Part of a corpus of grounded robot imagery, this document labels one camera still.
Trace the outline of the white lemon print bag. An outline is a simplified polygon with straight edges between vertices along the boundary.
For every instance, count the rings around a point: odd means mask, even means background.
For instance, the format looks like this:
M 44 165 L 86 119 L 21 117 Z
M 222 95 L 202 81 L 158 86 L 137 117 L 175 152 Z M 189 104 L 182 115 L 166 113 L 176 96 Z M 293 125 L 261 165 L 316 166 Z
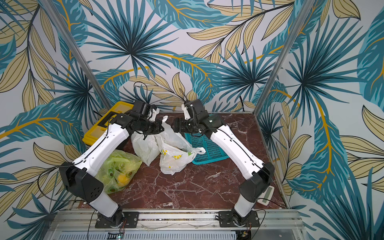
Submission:
M 181 172 L 197 155 L 206 153 L 204 148 L 194 148 L 180 133 L 175 133 L 171 126 L 162 123 L 164 131 L 155 135 L 160 157 L 160 169 L 165 175 Z

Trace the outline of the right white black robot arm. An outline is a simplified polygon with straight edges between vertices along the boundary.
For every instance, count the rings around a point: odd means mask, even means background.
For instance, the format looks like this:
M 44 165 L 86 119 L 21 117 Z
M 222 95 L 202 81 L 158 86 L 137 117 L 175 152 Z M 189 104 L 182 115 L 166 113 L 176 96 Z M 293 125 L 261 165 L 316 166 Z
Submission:
M 174 132 L 205 135 L 229 156 L 243 175 L 245 182 L 240 185 L 231 222 L 239 227 L 246 225 L 252 208 L 273 181 L 275 167 L 252 154 L 221 116 L 208 113 L 201 100 L 185 101 L 182 110 L 184 118 L 174 120 Z

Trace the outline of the plain white plastic bag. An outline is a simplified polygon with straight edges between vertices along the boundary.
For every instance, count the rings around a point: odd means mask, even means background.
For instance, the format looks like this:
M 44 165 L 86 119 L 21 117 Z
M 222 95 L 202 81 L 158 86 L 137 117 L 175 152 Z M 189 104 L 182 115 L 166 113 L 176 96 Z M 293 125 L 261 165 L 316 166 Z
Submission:
M 141 159 L 141 161 L 150 166 L 151 163 L 160 155 L 159 144 L 156 137 L 160 137 L 164 132 L 163 121 L 160 121 L 161 131 L 158 134 L 145 136 L 139 133 L 133 133 L 131 135 L 131 142 L 135 154 Z

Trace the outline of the green plastic bag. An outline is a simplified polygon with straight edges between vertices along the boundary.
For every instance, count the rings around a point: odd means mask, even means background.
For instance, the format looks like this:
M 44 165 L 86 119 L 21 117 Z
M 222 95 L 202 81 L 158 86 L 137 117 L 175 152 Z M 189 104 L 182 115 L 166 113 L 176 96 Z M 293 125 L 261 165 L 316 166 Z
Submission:
M 126 186 L 120 188 L 117 184 L 117 177 L 125 174 L 130 181 L 142 165 L 141 159 L 121 150 L 114 150 L 99 169 L 96 179 L 103 183 L 104 192 L 109 194 L 122 191 Z

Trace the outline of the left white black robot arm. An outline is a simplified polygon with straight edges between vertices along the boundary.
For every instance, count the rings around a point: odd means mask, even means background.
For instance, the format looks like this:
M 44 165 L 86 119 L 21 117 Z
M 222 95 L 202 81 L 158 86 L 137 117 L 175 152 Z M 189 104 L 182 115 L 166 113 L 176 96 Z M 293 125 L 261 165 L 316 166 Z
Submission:
M 156 106 L 136 100 L 131 110 L 110 120 L 107 130 L 79 158 L 59 167 L 65 189 L 88 203 L 113 227 L 124 221 L 122 208 L 104 192 L 96 175 L 112 152 L 133 133 L 148 136 L 163 132 L 162 121 L 157 119 L 159 112 Z

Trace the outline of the yellow pear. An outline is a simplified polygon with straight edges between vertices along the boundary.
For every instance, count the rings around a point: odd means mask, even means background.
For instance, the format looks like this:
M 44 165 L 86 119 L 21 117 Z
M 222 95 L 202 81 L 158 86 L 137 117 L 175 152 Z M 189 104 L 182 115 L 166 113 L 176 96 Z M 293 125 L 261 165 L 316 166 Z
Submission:
M 125 174 L 120 174 L 117 177 L 117 184 L 120 188 L 126 186 L 130 182 L 130 178 L 128 178 Z

